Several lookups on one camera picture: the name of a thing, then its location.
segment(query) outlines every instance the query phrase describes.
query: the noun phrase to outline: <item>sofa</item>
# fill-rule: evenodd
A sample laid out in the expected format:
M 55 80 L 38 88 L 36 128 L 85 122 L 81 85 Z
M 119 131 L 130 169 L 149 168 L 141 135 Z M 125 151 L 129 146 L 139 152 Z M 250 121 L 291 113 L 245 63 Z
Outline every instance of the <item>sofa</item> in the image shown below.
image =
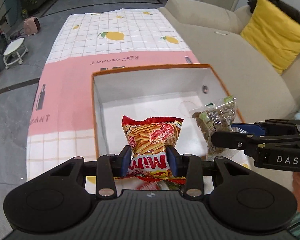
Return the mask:
M 217 72 L 246 123 L 292 118 L 300 107 L 300 54 L 280 76 L 240 33 L 250 20 L 248 5 L 232 12 L 194 0 L 168 0 L 159 8 L 200 63 Z M 292 173 L 253 166 L 257 173 L 292 189 Z

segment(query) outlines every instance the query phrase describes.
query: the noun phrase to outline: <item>cable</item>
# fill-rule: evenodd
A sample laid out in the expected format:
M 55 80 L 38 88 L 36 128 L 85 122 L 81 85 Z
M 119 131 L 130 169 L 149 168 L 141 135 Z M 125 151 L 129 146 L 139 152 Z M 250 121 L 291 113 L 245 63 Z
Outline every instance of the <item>cable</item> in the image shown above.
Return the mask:
M 23 28 L 20 31 L 16 31 L 12 34 L 9 35 L 9 40 L 15 40 L 21 36 L 27 36 L 25 33 L 25 31 L 21 32 L 23 30 Z
M 14 24 L 10 25 L 10 24 L 8 23 L 8 21 L 7 21 L 7 18 L 6 18 L 6 23 L 8 24 L 9 27 L 13 27 L 13 26 L 17 23 L 18 18 L 19 18 L 19 17 L 18 17 L 18 2 L 17 2 L 17 16 L 16 16 L 16 20 L 15 20 Z
M 293 226 L 289 227 L 287 230 L 291 231 L 293 228 L 296 228 L 297 226 L 300 226 L 300 221 L 298 223 L 295 223 Z
M 215 31 L 214 33 L 215 33 L 215 34 L 219 34 L 219 35 L 228 35 L 228 34 L 230 34 L 229 32 L 228 32 L 228 33 L 220 33 L 220 32 L 218 32 L 218 31 Z

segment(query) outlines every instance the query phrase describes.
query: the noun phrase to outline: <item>gray tile floor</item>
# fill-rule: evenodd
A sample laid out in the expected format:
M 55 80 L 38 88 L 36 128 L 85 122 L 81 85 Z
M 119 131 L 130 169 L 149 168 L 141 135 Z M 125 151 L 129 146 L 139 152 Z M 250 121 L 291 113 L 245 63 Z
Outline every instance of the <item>gray tile floor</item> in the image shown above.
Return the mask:
M 121 8 L 158 8 L 158 0 L 57 0 L 40 9 L 41 31 L 26 37 L 29 53 L 23 65 L 0 74 L 0 89 L 41 76 L 53 42 L 71 14 L 97 13 Z M 26 180 L 26 137 L 37 84 L 0 94 L 0 239 L 11 231 L 2 203 L 13 188 Z

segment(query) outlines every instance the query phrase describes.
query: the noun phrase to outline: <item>screw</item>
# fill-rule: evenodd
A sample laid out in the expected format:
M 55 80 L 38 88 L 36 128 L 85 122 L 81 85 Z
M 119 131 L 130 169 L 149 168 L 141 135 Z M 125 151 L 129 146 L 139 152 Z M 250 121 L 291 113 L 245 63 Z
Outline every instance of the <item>screw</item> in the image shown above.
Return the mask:
M 207 93 L 209 92 L 208 87 L 207 87 L 207 86 L 202 86 L 202 92 L 203 92 L 204 94 L 207 94 Z
M 186 194 L 190 197 L 199 197 L 202 195 L 202 191 L 197 188 L 191 188 L 187 190 Z
M 102 188 L 101 190 L 99 190 L 99 195 L 103 197 L 110 197 L 113 194 L 114 194 L 114 190 L 111 188 Z

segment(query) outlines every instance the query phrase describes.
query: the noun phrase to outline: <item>yellow pillow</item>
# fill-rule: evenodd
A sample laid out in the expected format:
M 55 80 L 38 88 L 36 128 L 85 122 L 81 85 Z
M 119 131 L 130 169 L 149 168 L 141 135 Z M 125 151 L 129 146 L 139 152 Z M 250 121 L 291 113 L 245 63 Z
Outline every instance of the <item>yellow pillow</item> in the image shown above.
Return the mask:
M 268 0 L 257 7 L 240 34 L 282 74 L 300 53 L 300 24 Z

